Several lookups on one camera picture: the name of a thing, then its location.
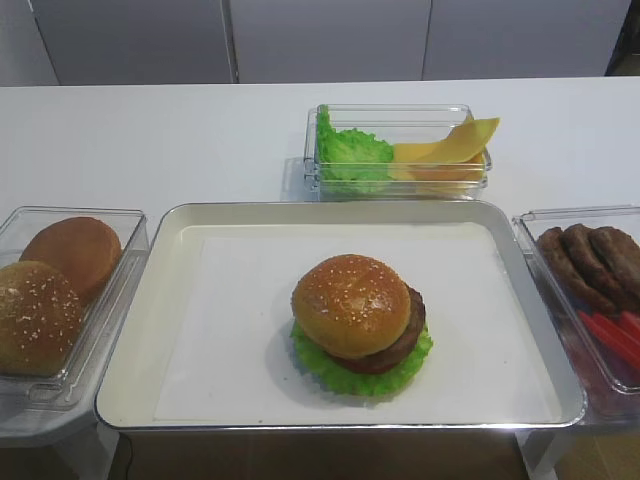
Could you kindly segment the sesame bun top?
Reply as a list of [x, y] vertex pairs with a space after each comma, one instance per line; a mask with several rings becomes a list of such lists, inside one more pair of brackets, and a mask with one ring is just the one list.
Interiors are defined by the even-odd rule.
[[329, 354], [360, 359], [395, 343], [409, 325], [409, 287], [385, 263], [344, 254], [304, 274], [291, 307], [303, 333]]
[[84, 308], [71, 284], [39, 261], [1, 269], [1, 374], [54, 377], [83, 328]]

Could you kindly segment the clear lettuce cheese container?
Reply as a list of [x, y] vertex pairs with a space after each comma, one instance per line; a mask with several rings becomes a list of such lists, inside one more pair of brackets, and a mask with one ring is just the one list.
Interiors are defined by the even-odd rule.
[[[397, 143], [431, 143], [443, 140], [453, 128], [474, 120], [466, 105], [327, 105], [332, 126], [338, 130], [357, 128], [373, 133], [379, 140], [394, 145]], [[382, 200], [382, 199], [427, 199], [449, 198], [471, 200], [477, 198], [488, 185], [488, 173], [492, 168], [489, 152], [467, 161], [482, 163], [486, 172], [486, 183], [463, 195], [420, 195], [409, 191], [392, 178], [379, 192], [373, 194], [331, 193], [321, 179], [321, 164], [317, 159], [317, 112], [320, 105], [312, 108], [307, 117], [305, 150], [303, 156], [304, 185], [318, 200]]]

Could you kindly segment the yellow cheese slice lower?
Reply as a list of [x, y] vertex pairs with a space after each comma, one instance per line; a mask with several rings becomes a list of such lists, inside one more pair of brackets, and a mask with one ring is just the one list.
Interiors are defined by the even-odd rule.
[[409, 191], [420, 195], [463, 195], [486, 183], [482, 163], [456, 164], [399, 163], [389, 175]]

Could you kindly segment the yellow cheese slice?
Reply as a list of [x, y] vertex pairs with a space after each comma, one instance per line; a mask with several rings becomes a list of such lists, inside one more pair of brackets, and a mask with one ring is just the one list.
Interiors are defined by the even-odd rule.
[[447, 165], [467, 162], [482, 153], [500, 124], [498, 117], [475, 119], [453, 128], [431, 143], [397, 143], [393, 161], [400, 164]]
[[456, 164], [399, 163], [389, 175], [409, 191], [420, 195], [463, 195], [486, 183], [482, 163]]

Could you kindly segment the green lettuce leaf in container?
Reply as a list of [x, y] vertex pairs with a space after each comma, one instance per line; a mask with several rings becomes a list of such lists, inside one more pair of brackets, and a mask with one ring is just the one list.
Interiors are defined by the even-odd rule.
[[329, 192], [365, 195], [386, 186], [394, 158], [391, 144], [357, 128], [336, 130], [327, 105], [319, 106], [316, 122], [320, 176]]

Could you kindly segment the silver metal tray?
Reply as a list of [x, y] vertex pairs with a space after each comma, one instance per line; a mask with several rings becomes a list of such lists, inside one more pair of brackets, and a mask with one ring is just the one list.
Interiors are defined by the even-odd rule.
[[[193, 421], [158, 420], [154, 416], [162, 382], [178, 340], [186, 309], [189, 282], [185, 274], [196, 264], [196, 253], [183, 240], [191, 227], [276, 225], [429, 225], [475, 223], [487, 228], [496, 245], [515, 257], [528, 272], [546, 309], [572, 379], [582, 395], [581, 407], [561, 423], [550, 424], [446, 424], [446, 425], [212, 425]], [[577, 423], [586, 410], [586, 395], [573, 372], [548, 310], [529, 273], [514, 232], [500, 209], [481, 201], [355, 201], [318, 203], [201, 203], [184, 204], [162, 218], [151, 252], [123, 323], [96, 397], [101, 419], [120, 430], [331, 430], [401, 428], [505, 428], [565, 427]]]

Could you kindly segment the green lettuce leaf on tray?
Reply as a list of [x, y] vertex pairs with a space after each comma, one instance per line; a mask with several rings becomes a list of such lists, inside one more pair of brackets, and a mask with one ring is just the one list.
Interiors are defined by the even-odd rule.
[[397, 366], [380, 374], [355, 373], [339, 366], [293, 323], [290, 337], [302, 367], [324, 387], [336, 394], [376, 397], [392, 395], [405, 388], [424, 365], [434, 342], [427, 326], [420, 330], [416, 346]]

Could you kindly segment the brown burger patty on tray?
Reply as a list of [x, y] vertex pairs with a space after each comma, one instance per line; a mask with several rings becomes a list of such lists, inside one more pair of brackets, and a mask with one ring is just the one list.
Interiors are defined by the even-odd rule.
[[411, 300], [411, 311], [407, 328], [390, 347], [368, 356], [400, 359], [402, 362], [416, 347], [418, 337], [426, 327], [426, 308], [421, 294], [409, 286], [407, 286], [407, 288]]

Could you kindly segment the white parchment paper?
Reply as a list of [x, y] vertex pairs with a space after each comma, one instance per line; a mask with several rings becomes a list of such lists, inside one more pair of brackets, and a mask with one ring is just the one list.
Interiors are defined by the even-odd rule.
[[[475, 223], [191, 227], [183, 325], [158, 420], [212, 425], [561, 423], [582, 395], [528, 272]], [[399, 393], [335, 394], [293, 355], [291, 292], [322, 260], [374, 257], [418, 290], [434, 345]]]

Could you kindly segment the flat bun bottom half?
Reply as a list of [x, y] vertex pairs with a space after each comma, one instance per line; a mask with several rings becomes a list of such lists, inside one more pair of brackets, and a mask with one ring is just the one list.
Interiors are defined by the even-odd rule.
[[85, 306], [98, 298], [122, 254], [116, 232], [92, 217], [72, 217], [38, 232], [20, 261], [43, 262], [62, 273]]

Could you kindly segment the clear plastic bun container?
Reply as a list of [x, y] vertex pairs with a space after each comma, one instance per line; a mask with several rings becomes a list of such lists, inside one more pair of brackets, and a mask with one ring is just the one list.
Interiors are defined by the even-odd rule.
[[92, 217], [118, 235], [122, 254], [100, 295], [84, 308], [83, 328], [63, 370], [54, 377], [10, 377], [1, 374], [1, 406], [5, 409], [63, 411], [83, 397], [102, 373], [113, 337], [149, 252], [146, 217], [139, 210], [22, 206], [1, 223], [1, 269], [19, 258], [41, 230], [72, 217]]

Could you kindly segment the clear patty tomato container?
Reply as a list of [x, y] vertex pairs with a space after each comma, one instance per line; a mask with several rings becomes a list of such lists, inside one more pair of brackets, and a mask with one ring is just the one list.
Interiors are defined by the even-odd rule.
[[545, 301], [574, 371], [586, 391], [588, 420], [596, 424], [638, 424], [639, 369], [636, 370], [589, 332], [578, 316], [601, 314], [618, 326], [619, 315], [602, 314], [566, 291], [537, 247], [542, 233], [553, 227], [564, 232], [575, 224], [592, 230], [611, 226], [629, 234], [639, 245], [636, 206], [536, 210], [513, 220], [516, 238]]

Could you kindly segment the brown meat patty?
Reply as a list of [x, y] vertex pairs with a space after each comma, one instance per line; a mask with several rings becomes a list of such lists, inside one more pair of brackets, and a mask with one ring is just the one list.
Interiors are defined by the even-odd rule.
[[592, 247], [620, 284], [627, 291], [639, 295], [639, 245], [636, 241], [611, 226], [596, 228], [588, 236]]
[[575, 224], [561, 234], [562, 245], [574, 268], [588, 286], [614, 304], [614, 311], [638, 313], [639, 300], [624, 289], [591, 246], [591, 231], [583, 224]]
[[578, 273], [561, 243], [562, 233], [560, 227], [553, 227], [542, 233], [537, 240], [537, 247], [558, 282], [592, 310], [602, 314], [616, 313], [616, 305], [589, 286]]

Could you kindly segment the white table leg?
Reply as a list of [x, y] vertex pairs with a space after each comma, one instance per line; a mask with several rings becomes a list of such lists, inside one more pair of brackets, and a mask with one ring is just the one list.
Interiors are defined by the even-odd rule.
[[557, 480], [557, 463], [574, 446], [572, 435], [560, 430], [519, 431], [515, 438], [531, 480]]

